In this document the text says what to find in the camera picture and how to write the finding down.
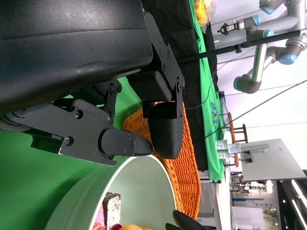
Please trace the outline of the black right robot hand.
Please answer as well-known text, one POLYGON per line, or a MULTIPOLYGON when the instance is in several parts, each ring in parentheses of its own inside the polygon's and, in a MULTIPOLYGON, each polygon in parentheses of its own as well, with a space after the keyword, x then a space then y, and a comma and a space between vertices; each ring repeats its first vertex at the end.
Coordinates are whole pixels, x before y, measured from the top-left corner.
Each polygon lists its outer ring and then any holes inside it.
POLYGON ((172 215, 176 225, 166 223, 166 230, 206 230, 203 225, 178 210, 174 210, 172 215))

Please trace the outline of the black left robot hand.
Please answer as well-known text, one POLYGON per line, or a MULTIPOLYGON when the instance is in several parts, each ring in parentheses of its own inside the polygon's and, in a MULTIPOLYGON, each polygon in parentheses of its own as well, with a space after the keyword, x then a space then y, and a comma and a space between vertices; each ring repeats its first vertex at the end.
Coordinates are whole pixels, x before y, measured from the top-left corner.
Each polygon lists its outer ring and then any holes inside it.
POLYGON ((179 156, 185 80, 139 0, 3 0, 0 127, 32 147, 97 162, 179 156), (150 139, 114 127, 118 79, 142 101, 150 139))

